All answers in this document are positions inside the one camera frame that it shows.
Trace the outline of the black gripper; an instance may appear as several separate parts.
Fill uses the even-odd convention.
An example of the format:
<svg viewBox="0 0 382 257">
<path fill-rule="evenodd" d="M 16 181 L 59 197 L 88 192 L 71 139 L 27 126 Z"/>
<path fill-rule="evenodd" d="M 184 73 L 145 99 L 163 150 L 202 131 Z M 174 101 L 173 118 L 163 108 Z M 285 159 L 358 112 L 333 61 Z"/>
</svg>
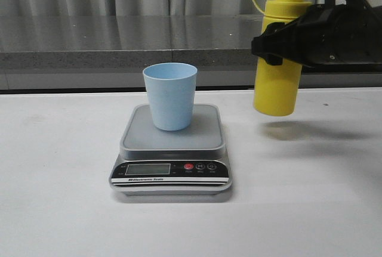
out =
<svg viewBox="0 0 382 257">
<path fill-rule="evenodd" d="M 381 64 L 381 7 L 313 8 L 290 23 L 270 23 L 253 38 L 251 53 L 268 65 L 284 60 L 304 66 Z"/>
</svg>

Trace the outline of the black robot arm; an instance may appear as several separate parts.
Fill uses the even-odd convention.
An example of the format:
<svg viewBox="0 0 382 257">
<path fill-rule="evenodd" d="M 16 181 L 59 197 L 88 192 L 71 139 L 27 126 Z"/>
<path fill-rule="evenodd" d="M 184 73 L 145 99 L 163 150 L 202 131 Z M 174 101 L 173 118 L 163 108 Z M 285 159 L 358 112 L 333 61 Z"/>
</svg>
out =
<svg viewBox="0 0 382 257">
<path fill-rule="evenodd" d="M 381 7 L 367 0 L 325 0 L 290 23 L 271 23 L 251 43 L 269 65 L 381 64 Z"/>
</svg>

